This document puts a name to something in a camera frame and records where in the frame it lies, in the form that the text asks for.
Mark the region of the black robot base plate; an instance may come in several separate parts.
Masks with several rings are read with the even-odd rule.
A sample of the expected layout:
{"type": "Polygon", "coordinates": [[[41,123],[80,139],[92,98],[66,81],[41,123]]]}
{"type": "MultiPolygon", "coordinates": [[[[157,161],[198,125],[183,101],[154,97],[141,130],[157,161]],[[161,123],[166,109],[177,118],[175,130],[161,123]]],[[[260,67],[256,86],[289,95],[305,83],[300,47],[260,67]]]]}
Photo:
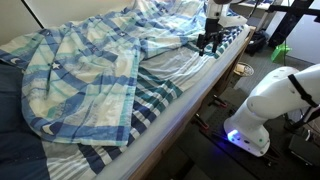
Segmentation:
{"type": "Polygon", "coordinates": [[[320,180],[319,147],[315,135],[303,127],[291,128],[287,116],[279,116],[266,127],[249,123],[232,125],[233,117],[246,112],[230,104],[218,109],[210,127],[201,133],[258,180],[320,180]]]}

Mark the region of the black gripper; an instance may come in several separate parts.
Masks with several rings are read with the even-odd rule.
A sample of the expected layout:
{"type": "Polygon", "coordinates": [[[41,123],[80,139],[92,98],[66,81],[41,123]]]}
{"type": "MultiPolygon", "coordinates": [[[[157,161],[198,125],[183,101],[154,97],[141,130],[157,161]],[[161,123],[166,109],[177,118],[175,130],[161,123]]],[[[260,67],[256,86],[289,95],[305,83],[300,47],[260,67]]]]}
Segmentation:
{"type": "Polygon", "coordinates": [[[205,21],[205,33],[198,35],[197,46],[199,47],[199,55],[204,55],[204,47],[209,43],[213,43],[212,53],[215,53],[218,45],[222,41],[222,26],[218,23],[218,19],[209,19],[205,21]]]}

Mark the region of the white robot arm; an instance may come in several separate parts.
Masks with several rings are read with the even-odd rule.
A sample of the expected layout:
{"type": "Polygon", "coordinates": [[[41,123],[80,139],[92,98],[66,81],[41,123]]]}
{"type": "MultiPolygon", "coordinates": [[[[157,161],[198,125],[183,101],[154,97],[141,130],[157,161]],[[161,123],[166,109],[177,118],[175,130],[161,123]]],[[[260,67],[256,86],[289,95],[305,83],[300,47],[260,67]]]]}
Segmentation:
{"type": "MultiPolygon", "coordinates": [[[[205,0],[205,32],[198,36],[196,46],[203,55],[208,44],[222,43],[226,27],[240,26],[246,19],[229,16],[224,11],[241,0],[205,0]]],[[[251,91],[238,110],[224,121],[223,129],[229,142],[261,157],[270,147],[264,123],[292,110],[309,107],[315,111],[320,103],[320,65],[302,71],[283,66],[268,73],[251,91]]]]}

